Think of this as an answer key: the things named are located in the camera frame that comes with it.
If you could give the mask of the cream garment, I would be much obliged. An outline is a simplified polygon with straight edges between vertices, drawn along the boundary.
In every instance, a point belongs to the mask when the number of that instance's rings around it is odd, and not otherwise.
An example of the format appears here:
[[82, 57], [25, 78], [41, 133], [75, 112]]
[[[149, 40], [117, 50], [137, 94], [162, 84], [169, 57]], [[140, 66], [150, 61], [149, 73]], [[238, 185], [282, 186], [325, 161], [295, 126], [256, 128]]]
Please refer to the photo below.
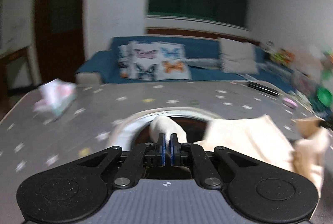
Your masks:
[[320, 122], [316, 117], [296, 120], [301, 138], [291, 143], [268, 115], [254, 119], [214, 119], [208, 122], [203, 140], [197, 144], [206, 151], [226, 147], [292, 171], [310, 180], [321, 192], [330, 132]]

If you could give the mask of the round induction cooktop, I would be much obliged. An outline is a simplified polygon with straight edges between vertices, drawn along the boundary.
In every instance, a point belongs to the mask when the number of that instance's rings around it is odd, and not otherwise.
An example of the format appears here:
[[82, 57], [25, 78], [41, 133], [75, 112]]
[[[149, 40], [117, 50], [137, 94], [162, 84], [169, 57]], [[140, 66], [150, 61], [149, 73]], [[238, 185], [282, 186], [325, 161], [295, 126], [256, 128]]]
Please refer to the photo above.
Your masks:
[[188, 142], [185, 129], [174, 122], [174, 118], [210, 122], [222, 117], [194, 107], [165, 107], [141, 111], [123, 119], [115, 127], [108, 139], [107, 147], [120, 146], [125, 151], [130, 150], [135, 138], [146, 126], [148, 127], [148, 136], [154, 142], [157, 141], [159, 133], [165, 133], [167, 139], [170, 139], [171, 134], [176, 133], [181, 142]]

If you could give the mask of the large butterfly pillow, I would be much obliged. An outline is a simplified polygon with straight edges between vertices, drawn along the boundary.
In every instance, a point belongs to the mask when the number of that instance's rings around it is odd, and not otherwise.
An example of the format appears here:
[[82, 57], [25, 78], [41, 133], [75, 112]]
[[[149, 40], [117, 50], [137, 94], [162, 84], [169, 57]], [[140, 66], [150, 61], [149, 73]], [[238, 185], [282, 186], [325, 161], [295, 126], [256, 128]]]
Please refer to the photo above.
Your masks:
[[191, 80], [183, 44], [168, 42], [129, 45], [129, 78], [141, 81]]

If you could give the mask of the black remote bar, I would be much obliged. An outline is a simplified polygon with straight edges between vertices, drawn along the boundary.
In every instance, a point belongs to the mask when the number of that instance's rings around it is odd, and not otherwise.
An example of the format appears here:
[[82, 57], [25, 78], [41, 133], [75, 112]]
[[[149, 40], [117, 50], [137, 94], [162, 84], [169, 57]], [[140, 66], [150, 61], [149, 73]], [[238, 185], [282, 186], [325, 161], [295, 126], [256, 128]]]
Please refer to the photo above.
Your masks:
[[257, 84], [255, 82], [247, 82], [246, 86], [248, 88], [255, 89], [257, 91], [260, 91], [261, 93], [271, 95], [271, 96], [276, 97], [276, 98], [280, 96], [279, 91], [277, 91], [275, 89], [272, 89], [272, 88], [269, 88], [269, 87], [264, 86], [264, 85]]

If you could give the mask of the blue sofa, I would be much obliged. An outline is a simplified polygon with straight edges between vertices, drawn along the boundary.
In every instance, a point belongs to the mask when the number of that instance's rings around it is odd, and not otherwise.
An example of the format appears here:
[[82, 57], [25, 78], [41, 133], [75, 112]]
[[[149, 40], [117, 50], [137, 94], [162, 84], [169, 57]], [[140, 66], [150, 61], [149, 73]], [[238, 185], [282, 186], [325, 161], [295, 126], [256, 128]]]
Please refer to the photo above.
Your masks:
[[220, 43], [216, 39], [166, 37], [160, 35], [115, 37], [107, 50], [98, 51], [76, 72], [76, 84], [130, 84], [137, 80], [122, 78], [118, 65], [119, 47], [131, 42], [168, 42], [181, 44], [185, 48], [185, 59], [190, 66], [194, 81], [241, 81], [241, 73], [224, 73], [220, 66]]

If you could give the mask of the small butterfly pillow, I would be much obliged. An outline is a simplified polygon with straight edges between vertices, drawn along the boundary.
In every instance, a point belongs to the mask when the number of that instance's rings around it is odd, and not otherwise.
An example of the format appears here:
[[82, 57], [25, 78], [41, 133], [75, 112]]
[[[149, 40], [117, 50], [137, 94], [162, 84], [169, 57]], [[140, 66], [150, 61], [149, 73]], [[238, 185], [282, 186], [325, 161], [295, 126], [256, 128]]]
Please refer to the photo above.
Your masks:
[[130, 44], [118, 47], [118, 68], [121, 78], [129, 78], [130, 75]]

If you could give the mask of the white cushion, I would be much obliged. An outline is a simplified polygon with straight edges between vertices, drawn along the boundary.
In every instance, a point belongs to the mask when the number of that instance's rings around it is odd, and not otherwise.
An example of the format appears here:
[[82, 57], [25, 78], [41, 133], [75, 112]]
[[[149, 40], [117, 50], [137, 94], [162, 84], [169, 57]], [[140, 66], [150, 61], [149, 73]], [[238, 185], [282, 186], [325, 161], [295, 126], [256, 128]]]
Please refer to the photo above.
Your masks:
[[219, 38], [220, 70], [232, 74], [258, 74], [255, 46]]

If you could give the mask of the tissue pack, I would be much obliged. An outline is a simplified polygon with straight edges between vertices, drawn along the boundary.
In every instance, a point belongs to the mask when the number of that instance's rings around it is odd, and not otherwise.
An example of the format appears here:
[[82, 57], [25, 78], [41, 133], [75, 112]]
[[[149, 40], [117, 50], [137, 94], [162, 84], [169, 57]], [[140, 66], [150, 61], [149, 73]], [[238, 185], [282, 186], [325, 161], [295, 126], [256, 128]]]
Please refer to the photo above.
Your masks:
[[33, 112], [47, 120], [55, 121], [70, 107], [77, 97], [77, 86], [60, 79], [38, 87], [41, 100], [33, 106]]

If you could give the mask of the pink small object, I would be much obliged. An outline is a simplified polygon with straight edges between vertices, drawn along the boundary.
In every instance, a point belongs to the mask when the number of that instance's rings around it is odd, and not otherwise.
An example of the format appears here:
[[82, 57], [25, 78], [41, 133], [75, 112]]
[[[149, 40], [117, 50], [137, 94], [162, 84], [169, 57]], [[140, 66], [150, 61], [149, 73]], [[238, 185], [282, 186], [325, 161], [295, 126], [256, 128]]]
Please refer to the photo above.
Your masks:
[[296, 103], [295, 101], [289, 99], [289, 98], [283, 98], [283, 99], [282, 99], [282, 103], [283, 103], [285, 106], [290, 107], [290, 108], [293, 108], [293, 109], [295, 109], [295, 108], [298, 107], [297, 103]]

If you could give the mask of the grey star-patterned tablecloth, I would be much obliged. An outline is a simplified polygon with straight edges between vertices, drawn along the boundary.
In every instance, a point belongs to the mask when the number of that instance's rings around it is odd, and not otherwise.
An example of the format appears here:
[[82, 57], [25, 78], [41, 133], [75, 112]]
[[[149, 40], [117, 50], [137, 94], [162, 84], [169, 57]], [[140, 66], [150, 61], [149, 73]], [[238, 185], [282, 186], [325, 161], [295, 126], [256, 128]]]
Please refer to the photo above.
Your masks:
[[217, 146], [206, 151], [208, 122], [174, 118], [189, 139], [187, 166], [148, 166], [142, 129], [131, 149], [107, 147], [115, 127], [149, 109], [194, 107], [221, 119], [271, 117], [291, 142], [296, 120], [314, 117], [289, 98], [246, 86], [247, 81], [166, 82], [78, 88], [61, 118], [33, 112], [27, 93], [1, 121], [1, 223], [332, 223], [332, 133], [322, 191], [307, 178]]

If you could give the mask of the colourful plush toys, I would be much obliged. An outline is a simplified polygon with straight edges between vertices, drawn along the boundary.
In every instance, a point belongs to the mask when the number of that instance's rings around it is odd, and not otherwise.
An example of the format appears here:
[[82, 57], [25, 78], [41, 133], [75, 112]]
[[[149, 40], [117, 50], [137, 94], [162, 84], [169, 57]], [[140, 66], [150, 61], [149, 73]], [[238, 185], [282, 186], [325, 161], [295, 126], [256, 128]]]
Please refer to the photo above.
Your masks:
[[270, 55], [270, 60], [286, 67], [290, 67], [295, 60], [295, 54], [285, 49], [279, 49]]

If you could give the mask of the green plastic bowl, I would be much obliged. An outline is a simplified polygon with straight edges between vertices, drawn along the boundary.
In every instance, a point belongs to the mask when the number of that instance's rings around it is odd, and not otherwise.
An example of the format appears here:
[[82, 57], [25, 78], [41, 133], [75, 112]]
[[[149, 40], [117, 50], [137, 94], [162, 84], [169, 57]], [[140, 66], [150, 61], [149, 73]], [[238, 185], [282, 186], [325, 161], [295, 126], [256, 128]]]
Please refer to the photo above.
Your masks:
[[326, 107], [330, 107], [332, 105], [332, 93], [327, 88], [319, 86], [316, 91], [316, 96]]

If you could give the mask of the dark wooden door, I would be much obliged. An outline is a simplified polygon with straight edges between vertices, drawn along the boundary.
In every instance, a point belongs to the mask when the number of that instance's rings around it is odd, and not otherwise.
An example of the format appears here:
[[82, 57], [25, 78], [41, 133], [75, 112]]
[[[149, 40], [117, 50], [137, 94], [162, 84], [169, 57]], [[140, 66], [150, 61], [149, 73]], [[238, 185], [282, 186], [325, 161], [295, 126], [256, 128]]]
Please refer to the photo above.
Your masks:
[[34, 33], [41, 81], [74, 82], [85, 61], [83, 0], [34, 0]]

